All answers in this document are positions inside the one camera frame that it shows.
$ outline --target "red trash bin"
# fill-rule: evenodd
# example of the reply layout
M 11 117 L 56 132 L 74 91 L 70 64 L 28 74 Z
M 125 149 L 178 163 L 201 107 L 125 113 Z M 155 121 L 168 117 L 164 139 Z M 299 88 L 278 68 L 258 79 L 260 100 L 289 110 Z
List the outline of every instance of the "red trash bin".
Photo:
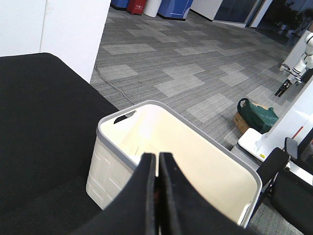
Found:
M 130 0 L 127 6 L 127 11 L 131 14 L 142 14 L 146 0 Z

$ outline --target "white trash bin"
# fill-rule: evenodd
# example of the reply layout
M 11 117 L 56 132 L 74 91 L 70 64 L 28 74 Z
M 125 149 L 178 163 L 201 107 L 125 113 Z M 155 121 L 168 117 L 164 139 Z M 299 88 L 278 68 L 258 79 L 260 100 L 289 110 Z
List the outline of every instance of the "white trash bin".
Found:
M 262 187 L 260 177 L 157 101 L 142 102 L 99 121 L 86 186 L 99 207 L 104 209 L 122 190 L 145 152 L 172 153 L 185 177 L 209 203 L 237 224 L 247 225 Z
M 162 0 L 148 0 L 145 8 L 143 9 L 143 13 L 147 16 L 156 17 L 157 11 L 161 6 L 161 2 Z

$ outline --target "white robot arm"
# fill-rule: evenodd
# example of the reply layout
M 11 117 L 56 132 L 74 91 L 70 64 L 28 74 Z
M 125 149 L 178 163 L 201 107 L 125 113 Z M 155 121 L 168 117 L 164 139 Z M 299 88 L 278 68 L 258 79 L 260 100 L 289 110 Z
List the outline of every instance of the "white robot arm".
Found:
M 308 36 L 306 36 L 304 42 L 307 44 L 307 47 L 305 48 L 300 61 L 294 66 L 289 76 L 287 77 L 287 80 L 275 93 L 275 96 L 280 97 L 291 84 L 300 83 L 301 77 L 306 71 L 306 68 L 313 69 L 313 33 L 310 33 Z

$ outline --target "bin handle hole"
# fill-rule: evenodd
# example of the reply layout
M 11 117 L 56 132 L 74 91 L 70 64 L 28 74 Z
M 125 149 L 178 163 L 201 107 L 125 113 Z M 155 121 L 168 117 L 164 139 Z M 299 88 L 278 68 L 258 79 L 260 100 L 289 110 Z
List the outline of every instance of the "bin handle hole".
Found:
M 127 113 L 127 114 L 125 114 L 125 115 L 123 115 L 123 116 L 118 117 L 117 119 L 115 119 L 114 124 L 116 124 L 116 123 L 118 123 L 118 122 L 120 122 L 120 121 L 122 121 L 122 120 L 125 120 L 125 119 L 127 119 L 127 118 L 130 118 L 130 117 L 133 116 L 135 113 L 136 113 L 136 110 L 135 110 L 135 111 L 132 111 L 132 112 L 130 112 L 130 113 Z

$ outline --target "green bag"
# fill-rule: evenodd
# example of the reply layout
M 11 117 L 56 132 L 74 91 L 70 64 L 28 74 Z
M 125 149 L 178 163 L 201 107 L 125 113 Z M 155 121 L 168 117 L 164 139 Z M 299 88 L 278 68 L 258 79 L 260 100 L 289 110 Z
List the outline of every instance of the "green bag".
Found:
M 237 110 L 249 127 L 261 134 L 268 132 L 278 120 L 278 116 L 274 113 L 273 107 L 266 110 L 261 106 L 254 105 L 247 98 L 242 98 L 238 102 Z

